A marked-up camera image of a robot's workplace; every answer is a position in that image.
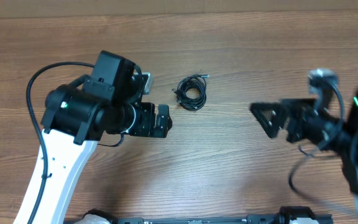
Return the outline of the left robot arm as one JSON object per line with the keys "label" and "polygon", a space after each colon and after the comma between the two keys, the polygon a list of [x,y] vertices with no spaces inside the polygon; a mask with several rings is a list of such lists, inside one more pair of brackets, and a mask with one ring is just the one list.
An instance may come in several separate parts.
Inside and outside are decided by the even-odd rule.
{"label": "left robot arm", "polygon": [[41,121],[40,149],[16,223],[62,223],[78,179],[103,134],[165,138],[167,105],[144,103],[152,76],[133,61],[102,51],[89,75],[51,91]]}

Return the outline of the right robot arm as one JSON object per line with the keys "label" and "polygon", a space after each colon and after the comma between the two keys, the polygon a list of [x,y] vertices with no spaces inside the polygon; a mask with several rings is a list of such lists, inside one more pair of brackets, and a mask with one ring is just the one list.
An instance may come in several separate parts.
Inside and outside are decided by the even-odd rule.
{"label": "right robot arm", "polygon": [[275,138],[281,128],[286,128],[288,142],[307,139],[318,151],[333,151],[339,156],[358,217],[358,89],[348,117],[344,116],[344,102],[337,87],[324,85],[318,91],[317,99],[255,102],[250,111],[268,137]]}

